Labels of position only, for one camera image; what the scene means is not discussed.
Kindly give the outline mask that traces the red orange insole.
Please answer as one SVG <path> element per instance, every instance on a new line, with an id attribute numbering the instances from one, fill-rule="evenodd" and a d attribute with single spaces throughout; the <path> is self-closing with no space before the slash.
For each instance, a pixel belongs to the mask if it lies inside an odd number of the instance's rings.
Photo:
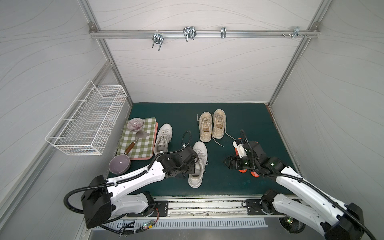
<path id="1" fill-rule="evenodd" d="M 241 159 L 247 156 L 247 151 L 244 148 L 244 141 L 242 138 L 238 138 L 233 142 L 235 148 L 236 157 L 238 157 L 237 170 L 241 173 L 246 173 L 247 169 L 242 166 Z"/>

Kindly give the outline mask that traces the white sneaker front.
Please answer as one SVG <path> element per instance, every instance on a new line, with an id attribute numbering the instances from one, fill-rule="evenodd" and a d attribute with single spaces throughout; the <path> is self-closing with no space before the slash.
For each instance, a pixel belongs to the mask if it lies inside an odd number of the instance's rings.
<path id="1" fill-rule="evenodd" d="M 208 164 L 208 151 L 203 142 L 196 142 L 193 150 L 198 155 L 198 160 L 195 164 L 195 173 L 189 174 L 188 183 L 192 188 L 199 188 L 203 182 L 206 165 Z"/>

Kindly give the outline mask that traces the beige lace sneaker with laces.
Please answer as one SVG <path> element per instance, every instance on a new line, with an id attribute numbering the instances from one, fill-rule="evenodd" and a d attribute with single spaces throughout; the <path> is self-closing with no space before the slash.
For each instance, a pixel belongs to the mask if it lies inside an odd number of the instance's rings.
<path id="1" fill-rule="evenodd" d="M 212 136 L 214 139 L 222 139 L 224 137 L 224 135 L 235 140 L 234 137 L 232 137 L 231 135 L 229 135 L 227 133 L 227 116 L 226 116 L 226 113 L 221 109 L 217 109 L 213 113 Z"/>

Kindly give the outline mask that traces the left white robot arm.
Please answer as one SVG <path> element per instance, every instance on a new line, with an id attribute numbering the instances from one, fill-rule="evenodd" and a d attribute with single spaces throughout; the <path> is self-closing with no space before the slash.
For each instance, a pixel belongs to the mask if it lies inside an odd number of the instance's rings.
<path id="1" fill-rule="evenodd" d="M 190 146 L 160 153 L 149 165 L 131 173 L 108 179 L 95 177 L 89 186 L 67 193 L 63 202 L 68 210 L 84 216 L 89 229 L 107 223 L 112 216 L 147 216 L 156 207 L 155 200 L 148 193 L 131 193 L 167 178 L 193 174 L 198 160 L 197 152 Z"/>

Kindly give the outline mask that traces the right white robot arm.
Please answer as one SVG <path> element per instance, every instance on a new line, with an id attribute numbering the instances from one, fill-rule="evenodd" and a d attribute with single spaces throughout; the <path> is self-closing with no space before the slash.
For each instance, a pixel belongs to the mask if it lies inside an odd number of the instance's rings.
<path id="1" fill-rule="evenodd" d="M 293 227 L 302 224 L 327 240 L 360 240 L 363 235 L 375 239 L 364 224 L 363 210 L 356 204 L 345 204 L 326 194 L 279 158 L 268 157 L 258 142 L 239 138 L 233 146 L 236 154 L 224 161 L 229 169 L 273 180 L 299 198 L 290 199 L 269 190 L 258 203 L 265 215 L 281 214 L 280 223 L 288 232 L 300 233 Z"/>

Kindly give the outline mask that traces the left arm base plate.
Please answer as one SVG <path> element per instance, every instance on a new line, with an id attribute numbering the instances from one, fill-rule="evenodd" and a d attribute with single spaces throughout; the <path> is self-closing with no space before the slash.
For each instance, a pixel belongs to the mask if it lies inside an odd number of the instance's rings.
<path id="1" fill-rule="evenodd" d="M 168 215 L 168 201 L 155 201 L 154 204 L 150 204 L 142 213 L 134 214 L 128 213 L 127 217 L 156 217 L 159 215 L 160 217 L 166 217 Z"/>

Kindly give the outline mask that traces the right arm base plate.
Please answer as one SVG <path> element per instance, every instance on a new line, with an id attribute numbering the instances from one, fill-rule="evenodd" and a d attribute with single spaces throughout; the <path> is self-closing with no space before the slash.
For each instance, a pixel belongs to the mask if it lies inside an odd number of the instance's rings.
<path id="1" fill-rule="evenodd" d="M 249 216 L 277 216 L 284 214 L 278 212 L 272 203 L 261 199 L 248 199 L 242 202 L 242 207 L 247 210 Z"/>

